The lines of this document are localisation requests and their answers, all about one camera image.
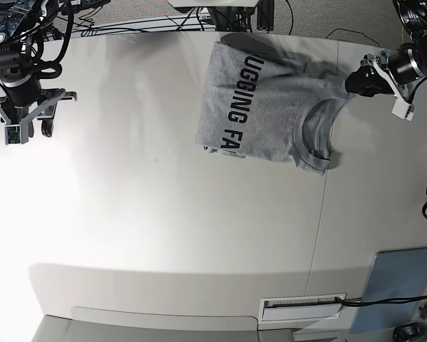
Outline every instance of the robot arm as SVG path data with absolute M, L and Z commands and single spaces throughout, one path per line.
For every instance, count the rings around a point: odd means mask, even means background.
M 427 1 L 393 0 L 403 27 L 413 43 L 403 44 L 398 52 L 382 50 L 379 55 L 364 56 L 361 67 L 346 80 L 346 90 L 362 96 L 394 94 L 392 113 L 412 120 L 413 99 L 418 87 L 427 80 Z M 419 81 L 413 88 L 413 82 Z
M 43 89 L 41 80 L 57 78 L 63 70 L 60 62 L 68 48 L 74 13 L 110 0 L 74 2 L 73 5 L 71 0 L 17 0 L 0 23 L 0 86 L 6 93 L 0 98 L 0 116 L 6 144 L 27 143 L 34 133 L 35 118 L 42 120 L 42 134 L 51 137 L 58 101 L 77 99 L 75 92 Z M 43 61 L 44 31 L 60 12 L 68 17 L 63 45 L 57 58 Z M 37 52 L 33 55 L 34 45 Z M 30 111 L 34 103 L 37 106 Z

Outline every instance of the black cable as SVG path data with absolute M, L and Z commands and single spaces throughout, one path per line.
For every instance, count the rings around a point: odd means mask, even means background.
M 418 84 L 415 85 L 413 91 L 411 92 L 409 98 L 408 98 L 408 103 L 412 104 L 414 101 L 414 96 L 416 95 L 416 91 L 418 90 L 418 88 L 422 85 L 422 83 L 427 81 L 427 76 L 424 77 Z
M 172 18 L 169 18 L 168 16 L 165 16 L 167 19 L 169 19 L 171 22 L 173 22 L 176 26 L 178 26 L 180 28 L 180 30 L 183 31 L 183 26 L 181 26 L 180 24 L 177 24 L 177 22 L 175 20 L 173 20 Z
M 40 33 L 40 32 L 37 32 L 35 35 L 34 35 L 34 41 L 33 41 L 33 44 L 34 44 L 34 42 L 36 42 L 36 45 L 37 45 L 37 53 L 35 54 L 35 56 L 33 57 L 33 62 L 34 63 L 38 63 L 39 61 L 40 61 L 40 59 L 42 58 L 42 55 L 43 55 L 43 36 L 42 36 L 42 33 Z
M 364 32 L 360 32 L 360 31 L 355 31 L 355 30 L 348 30 L 347 28 L 336 28 L 334 29 L 331 33 L 329 33 L 326 38 L 324 39 L 328 39 L 328 37 L 330 37 L 333 33 L 337 32 L 337 31 L 347 31 L 347 32 L 352 32 L 352 33 L 358 33 L 361 34 L 362 36 L 364 36 L 365 38 L 373 41 L 379 48 L 381 47 L 381 45 L 379 45 L 378 41 L 375 41 L 373 38 L 370 38 L 369 36 L 367 36 Z
M 423 301 L 424 299 L 427 299 L 427 295 L 417 296 L 417 297 L 406 297 L 406 298 L 389 298 L 389 299 L 382 299 L 380 301 L 362 301 L 362 302 L 345 301 L 343 299 L 336 297 L 335 301 L 337 303 L 340 303 L 343 306 L 348 306 L 350 308 L 361 308 L 364 306 L 371 306 L 371 305 L 377 305 L 377 304 L 408 304 L 408 303 L 413 303 L 415 301 Z
M 183 25 L 185 25 L 185 22 L 191 17 L 191 14 L 194 12 L 194 7 L 191 9 L 190 13 L 187 15 L 187 17 L 185 18 L 185 20 L 181 23 L 181 27 L 183 27 Z
M 63 20 L 63 21 L 67 21 L 66 19 L 64 19 L 62 16 L 57 16 L 58 19 Z M 78 27 L 84 27 L 87 29 L 90 29 L 92 33 L 96 32 L 96 31 L 110 31 L 110 30 L 124 30 L 126 32 L 148 32 L 146 30 L 143 30 L 141 28 L 127 28 L 127 27 L 115 27 L 115 26 L 106 26 L 106 27 L 90 27 L 90 26 L 86 26 L 86 25 L 81 25 L 79 23 L 74 22 L 75 25 L 77 25 Z
M 64 5 L 66 5 L 67 3 L 69 3 L 69 5 L 70 5 L 71 4 L 70 0 L 65 0 Z M 50 16 L 47 16 L 46 18 L 44 18 L 42 20 L 42 22 L 38 26 L 32 28 L 31 30 L 29 30 L 29 31 L 27 31 L 27 32 L 25 32 L 25 33 L 17 36 L 17 37 L 13 37 L 13 38 L 5 40 L 4 42 L 0 43 L 0 46 L 10 44 L 10 43 L 12 43 L 14 41 L 18 41 L 21 38 L 24 38 L 26 36 L 31 35 L 34 32 L 39 31 L 40 29 L 43 28 L 43 25 L 46 24 L 46 23 L 49 23 L 56 16 L 56 14 L 58 14 L 58 12 L 60 10 L 61 10 L 61 7 L 57 11 L 55 11 L 54 13 L 52 13 Z M 9 91 L 2 84 L 0 84 L 0 88 L 6 94 L 6 98 L 9 100 L 9 104 L 11 105 L 12 114 L 15 115 L 16 114 L 16 108 L 15 108 L 14 101 L 12 100 L 12 97 L 10 96 Z
M 122 29 L 119 29 L 119 28 L 114 28 L 113 30 L 120 30 L 120 31 L 113 31 L 113 32 L 107 32 L 107 31 L 104 31 L 104 32 L 102 32 L 102 31 L 98 31 L 98 32 L 94 32 L 94 34 L 92 35 L 92 36 L 94 36 L 94 37 L 99 37 L 99 36 L 107 36 L 107 35 L 110 35 L 110 34 L 124 34 L 124 33 L 130 33 L 129 31 L 127 31 L 125 28 L 122 28 Z M 187 25 L 185 25 L 185 28 L 184 28 L 184 30 L 185 31 L 199 31 L 199 28 L 198 28 L 198 25 L 197 24 L 195 24 L 195 27 L 194 28 L 187 28 Z
M 200 7 L 198 7 L 197 10 L 196 10 L 196 18 L 197 18 L 197 21 L 199 21 L 200 29 L 202 31 L 205 31 L 204 25 L 202 24 L 202 21 L 200 20 L 200 17 L 199 17 L 199 12 L 200 11 L 202 11 L 202 9 Z
M 72 28 L 73 28 L 73 9 L 72 9 L 70 0 L 66 4 L 66 11 L 68 14 L 68 25 L 66 27 L 66 32 L 64 34 L 63 45 L 61 47 L 61 50 L 59 51 L 58 57 L 56 57 L 55 60 L 53 61 L 58 64 L 63 60 L 64 56 L 66 55 L 66 52 L 69 46 L 69 41 L 71 40 L 71 34 L 72 34 Z
M 294 12 L 292 11 L 291 4 L 288 0 L 285 0 L 287 3 L 287 6 L 289 6 L 289 10 L 291 11 L 291 29 L 289 30 L 288 36 L 291 36 L 292 29 L 294 28 Z
M 101 9 L 103 8 L 103 6 L 101 7 L 97 7 L 95 9 L 93 9 L 92 11 L 88 12 L 87 14 L 84 14 L 82 16 L 78 17 L 78 20 L 81 20 L 80 25 L 87 25 L 87 26 L 94 26 L 95 22 L 93 17 L 99 13 L 101 11 Z M 87 36 L 88 35 L 88 30 L 85 30 L 84 32 L 81 33 L 81 36 Z
M 50 69 L 53 69 L 54 71 L 51 72 L 43 72 L 38 71 L 34 75 L 39 80 L 52 80 L 54 78 L 57 78 L 61 75 L 63 72 L 63 67 L 60 63 L 53 63 L 53 62 L 44 62 L 47 66 L 49 66 Z

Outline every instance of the robotic arm camera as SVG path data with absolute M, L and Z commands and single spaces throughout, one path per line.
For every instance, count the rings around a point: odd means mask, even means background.
M 392 113 L 411 121 L 414 96 L 427 80 L 427 1 L 393 0 L 393 4 L 413 43 L 403 44 L 394 54 L 382 50 L 377 56 L 364 56 L 361 67 L 345 85 L 348 92 L 368 97 L 393 93 L 396 103 Z M 411 83 L 417 80 L 413 88 Z

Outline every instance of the metal bracket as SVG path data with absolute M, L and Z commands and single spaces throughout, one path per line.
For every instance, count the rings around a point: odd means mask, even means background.
M 9 144 L 24 144 L 29 141 L 30 128 L 32 121 L 35 118 L 43 120 L 45 123 L 49 121 L 49 127 L 47 124 L 43 125 L 42 132 L 45 136 L 51 136 L 51 130 L 53 130 L 53 119 L 55 117 L 56 105 L 60 100 L 77 100 L 77 93 L 66 92 L 64 89 L 54 89 L 54 94 L 47 98 L 44 102 L 34 108 L 28 115 L 25 115 L 20 122 L 12 124 L 11 119 L 4 112 L 0 105 L 0 116 L 4 121 L 4 135 L 6 145 Z
M 387 69 L 387 55 L 385 51 L 382 51 L 379 56 L 373 56 L 368 54 L 362 61 L 363 65 L 370 65 L 391 87 L 393 95 L 396 98 L 396 102 L 393 105 L 392 113 L 397 115 L 399 118 L 411 121 L 414 115 L 414 106 L 407 102 L 405 95 L 403 94 L 404 88 L 398 85 L 393 79 L 391 73 Z

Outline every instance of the gray floor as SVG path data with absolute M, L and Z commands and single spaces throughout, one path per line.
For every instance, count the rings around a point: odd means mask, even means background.
M 391 0 L 290 0 L 294 36 L 325 38 L 337 28 L 365 33 L 386 48 L 398 48 L 402 28 Z M 112 0 L 95 17 L 96 24 L 177 14 L 166 0 Z M 275 0 L 275 31 L 288 34 L 291 25 L 285 0 Z M 376 45 L 361 34 L 337 31 L 330 38 Z

